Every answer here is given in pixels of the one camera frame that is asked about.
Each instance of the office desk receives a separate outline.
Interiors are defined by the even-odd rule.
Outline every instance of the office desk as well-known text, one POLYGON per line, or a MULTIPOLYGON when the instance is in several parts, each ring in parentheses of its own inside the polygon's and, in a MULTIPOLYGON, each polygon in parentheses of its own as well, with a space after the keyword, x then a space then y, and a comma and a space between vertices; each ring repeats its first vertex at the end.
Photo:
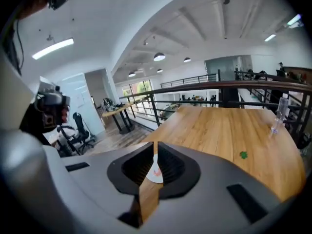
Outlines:
MULTIPOLYGON (((271 133, 275 115, 266 109, 180 107, 143 142, 162 141, 233 162, 284 201, 305 184, 300 153, 287 130, 271 133), (248 157, 242 159, 241 152, 248 157)), ((143 221, 158 205, 161 184, 147 178, 140 187, 143 221)))
POLYGON ((124 135, 124 134, 126 134, 126 133, 131 132, 131 131, 135 128, 135 126, 134 126, 134 125, 132 124, 132 122, 130 121, 129 116, 128 116, 128 113, 127 113, 127 110, 126 110, 128 107, 131 107, 132 105, 133 105, 133 103, 127 103, 127 104, 125 104, 123 107, 120 107, 120 108, 118 108, 118 109, 115 110, 115 111, 104 112, 104 113, 102 114, 102 117, 112 116, 113 119, 114 119, 114 122, 116 123, 116 126, 117 126, 118 129, 119 129, 119 133, 122 134, 122 135, 124 135), (124 117, 122 111, 124 111, 124 113, 125 113, 125 115, 126 115, 126 118, 127 118, 128 121, 129 121, 129 126, 128 126, 128 124, 127 124, 127 121, 126 121, 126 119, 125 119, 125 117, 124 117), (119 123, 118 123, 118 121, 117 121, 117 119, 116 119, 116 117, 115 117, 115 114, 118 114, 118 113, 120 113, 121 119, 122 119, 123 123, 125 124, 125 128, 121 128, 121 127, 120 127, 120 125, 119 125, 119 123))

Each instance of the railing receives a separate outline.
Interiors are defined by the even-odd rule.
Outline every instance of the railing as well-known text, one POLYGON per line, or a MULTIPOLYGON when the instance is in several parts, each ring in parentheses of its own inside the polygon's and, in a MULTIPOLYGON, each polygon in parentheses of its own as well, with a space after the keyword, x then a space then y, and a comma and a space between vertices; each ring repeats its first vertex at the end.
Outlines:
POLYGON ((195 76, 180 80, 173 80, 165 83, 161 83, 161 88, 172 88, 177 86, 184 86, 189 84, 203 83, 209 81, 217 81, 217 74, 210 74, 205 76, 195 76))
POLYGON ((312 99, 310 99, 312 95, 312 86, 300 84, 300 83, 291 83, 284 81, 267 81, 267 80, 237 80, 237 81, 219 81, 219 82, 205 82, 198 84, 189 84, 184 86, 177 86, 172 88, 165 89, 157 89, 153 91, 143 92, 131 96, 120 97, 120 99, 134 101, 136 107, 136 112, 133 111, 131 107, 130 113, 135 117, 144 118, 146 120, 157 123, 159 126, 163 123, 167 116, 163 114, 163 112, 174 113, 175 108, 178 108, 182 104, 190 104, 190 105, 201 105, 201 106, 211 106, 218 105, 219 107, 231 107, 237 105, 250 105, 250 106, 262 106, 268 107, 269 109, 276 111, 278 107, 278 103, 272 103, 269 100, 260 102, 247 102, 247 101, 230 101, 219 98, 219 100, 156 100, 159 94, 169 93, 169 92, 180 92, 180 91, 189 91, 189 90, 210 90, 210 89, 226 89, 226 88, 245 88, 248 90, 257 90, 262 89, 268 92, 268 90, 278 90, 283 93, 289 94, 289 91, 302 93, 302 102, 297 99, 297 104, 289 105, 289 109, 294 112, 294 118, 288 118, 284 121, 284 123, 288 126, 288 131, 293 137, 294 141, 297 143, 299 137, 302 135, 312 108, 312 99), (140 101, 136 101, 136 98, 145 96, 141 98, 140 101), (142 107, 138 107, 138 104, 145 102, 146 104, 142 104, 142 107), (172 108, 170 109, 161 109, 157 108, 159 103, 171 103, 172 108), (147 112, 141 112, 139 108, 147 110, 147 112))

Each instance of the clear plastic bottle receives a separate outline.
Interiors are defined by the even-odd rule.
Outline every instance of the clear plastic bottle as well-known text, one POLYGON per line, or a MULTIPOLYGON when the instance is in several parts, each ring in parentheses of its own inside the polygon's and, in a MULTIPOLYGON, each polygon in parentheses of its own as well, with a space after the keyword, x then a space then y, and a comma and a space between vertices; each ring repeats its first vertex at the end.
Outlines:
POLYGON ((286 115, 287 112, 287 108, 288 108, 288 99, 287 99, 288 95, 287 94, 283 94, 283 97, 281 97, 279 99, 279 104, 278 104, 278 108, 276 111, 276 118, 275 118, 275 123, 274 125, 271 127, 271 131, 275 134, 278 133, 278 126, 281 125, 283 123, 283 119, 286 115))

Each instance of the green sticker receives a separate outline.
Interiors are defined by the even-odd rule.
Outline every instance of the green sticker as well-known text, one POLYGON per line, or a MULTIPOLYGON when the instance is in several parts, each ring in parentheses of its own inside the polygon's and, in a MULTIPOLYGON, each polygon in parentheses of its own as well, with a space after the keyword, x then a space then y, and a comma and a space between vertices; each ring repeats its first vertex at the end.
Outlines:
POLYGON ((240 152, 240 153, 239 153, 239 156, 240 156, 242 159, 245 159, 245 158, 248 157, 247 152, 240 152))

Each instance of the ceiling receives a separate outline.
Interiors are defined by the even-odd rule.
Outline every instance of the ceiling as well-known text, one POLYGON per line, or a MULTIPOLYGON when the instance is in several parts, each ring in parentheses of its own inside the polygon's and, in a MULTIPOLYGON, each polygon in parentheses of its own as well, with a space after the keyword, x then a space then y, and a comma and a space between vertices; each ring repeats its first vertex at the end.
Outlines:
MULTIPOLYGON (((129 51, 114 81, 156 75, 157 69, 183 65, 185 57, 205 60, 243 54, 268 54, 275 40, 264 42, 295 12, 283 0, 186 0, 178 9, 167 11, 129 51), (166 59, 153 61, 156 52, 166 59), (133 78, 130 71, 138 70, 133 78)), ((291 29, 285 29, 287 35, 291 29)))
MULTIPOLYGON (((137 69, 140 73, 135 78, 154 75, 157 68, 177 67, 186 56, 204 60, 241 55, 251 47, 265 52, 263 39, 293 15, 282 0, 223 2, 69 0, 56 11, 45 8, 19 23, 25 56, 22 78, 31 85, 39 76, 58 81, 106 68, 120 82, 137 69), (53 43, 47 41, 49 35, 55 42, 74 38, 75 43, 32 59, 53 43), (153 56, 158 50, 167 57, 156 63, 153 56)), ((15 44, 21 57, 16 38, 15 44)))

